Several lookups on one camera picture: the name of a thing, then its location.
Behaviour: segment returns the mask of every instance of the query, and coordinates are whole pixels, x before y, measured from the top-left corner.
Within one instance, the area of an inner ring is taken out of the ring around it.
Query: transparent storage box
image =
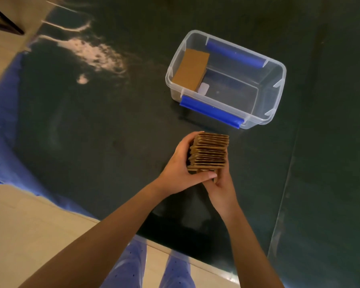
[[[206,93],[199,94],[172,82],[186,48],[210,54],[203,87],[200,87],[205,91],[208,85]],[[177,49],[165,82],[171,89],[172,98],[182,106],[236,128],[248,129],[273,119],[285,77],[286,68],[281,62],[193,30]]]

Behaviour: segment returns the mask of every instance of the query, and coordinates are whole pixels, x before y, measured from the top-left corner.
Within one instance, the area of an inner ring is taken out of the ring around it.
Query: black metal leg
[[[5,16],[3,13],[1,13],[1,11],[0,11],[0,19],[5,22],[5,25],[0,24],[0,30],[14,33],[14,34],[24,35],[24,31],[21,30],[10,19],[8,19],[7,16]]]

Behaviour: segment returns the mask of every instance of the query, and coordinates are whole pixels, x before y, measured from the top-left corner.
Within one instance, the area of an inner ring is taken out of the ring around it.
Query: blue pants
[[[147,245],[133,239],[116,262],[101,288],[142,288],[147,258]],[[195,288],[190,264],[168,257],[159,288]]]

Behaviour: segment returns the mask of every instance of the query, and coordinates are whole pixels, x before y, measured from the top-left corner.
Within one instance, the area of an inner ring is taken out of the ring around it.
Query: person's left arm
[[[19,288],[98,288],[148,214],[165,197],[216,177],[211,171],[191,175],[183,138],[160,176],[81,237],[64,248]]]

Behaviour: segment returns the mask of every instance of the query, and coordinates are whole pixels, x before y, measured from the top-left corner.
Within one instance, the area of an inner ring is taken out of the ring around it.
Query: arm
[[[213,172],[191,175],[187,171],[189,143],[198,133],[187,135],[179,143],[156,180],[64,248],[20,288],[99,287],[148,214],[161,200],[216,177]]]
[[[228,229],[240,285],[245,288],[284,288],[239,206],[229,164],[218,170],[215,182],[208,180],[203,184]]]

